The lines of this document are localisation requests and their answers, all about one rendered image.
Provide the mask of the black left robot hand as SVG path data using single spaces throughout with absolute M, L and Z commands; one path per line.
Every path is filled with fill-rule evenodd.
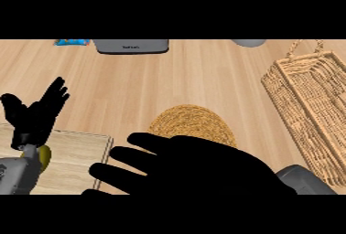
M 22 150 L 30 144 L 41 147 L 48 139 L 54 119 L 69 98 L 64 80 L 57 77 L 41 98 L 25 106 L 10 93 L 0 96 L 5 120 L 13 126 L 10 148 Z

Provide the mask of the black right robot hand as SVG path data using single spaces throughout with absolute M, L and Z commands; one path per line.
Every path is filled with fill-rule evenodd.
M 224 144 L 150 133 L 131 133 L 127 142 L 132 147 L 113 147 L 109 156 L 141 173 L 96 163 L 88 174 L 132 196 L 297 194 L 258 158 Z

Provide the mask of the round woven straw placemat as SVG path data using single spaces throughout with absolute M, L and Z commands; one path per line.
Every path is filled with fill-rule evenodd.
M 192 104 L 167 109 L 152 121 L 147 133 L 167 138 L 187 135 L 236 146 L 233 133 L 218 115 Z

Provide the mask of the rectangular wicker basket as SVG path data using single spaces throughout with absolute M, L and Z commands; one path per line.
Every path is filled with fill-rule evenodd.
M 291 43 L 260 82 L 307 169 L 329 186 L 346 187 L 346 63 L 316 41 L 311 53 L 297 56 Z

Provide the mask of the pale wooden cutting board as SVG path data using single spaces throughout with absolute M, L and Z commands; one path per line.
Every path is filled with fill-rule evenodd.
M 0 158 L 22 155 L 10 148 L 11 134 L 13 127 L 0 123 Z M 50 164 L 28 195 L 78 195 L 88 188 L 98 189 L 100 181 L 88 174 L 88 167 L 106 162 L 112 142 L 106 135 L 53 130 L 45 143 Z

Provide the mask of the blue and orange packet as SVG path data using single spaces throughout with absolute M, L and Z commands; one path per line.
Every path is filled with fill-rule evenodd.
M 54 46 L 87 46 L 90 39 L 57 39 Z

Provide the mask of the dark grey appliance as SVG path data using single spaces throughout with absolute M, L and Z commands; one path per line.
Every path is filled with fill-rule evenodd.
M 167 39 L 94 39 L 93 43 L 100 54 L 156 54 L 168 51 Z

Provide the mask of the grey rounded object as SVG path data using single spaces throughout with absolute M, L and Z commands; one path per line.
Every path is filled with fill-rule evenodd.
M 264 39 L 233 39 L 232 42 L 240 47 L 255 48 L 266 42 L 266 40 Z

